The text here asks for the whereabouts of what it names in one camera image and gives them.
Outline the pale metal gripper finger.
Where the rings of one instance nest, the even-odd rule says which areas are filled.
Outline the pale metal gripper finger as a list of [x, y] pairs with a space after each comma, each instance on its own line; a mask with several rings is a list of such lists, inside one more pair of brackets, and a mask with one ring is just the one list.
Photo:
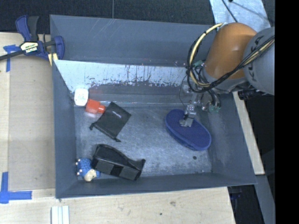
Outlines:
[[196, 117], [196, 112], [189, 112], [185, 120], [185, 126], [191, 127]]
[[185, 110], [184, 117], [179, 121], [179, 124], [181, 126], [191, 126], [194, 118], [195, 118], [195, 106], [188, 105]]

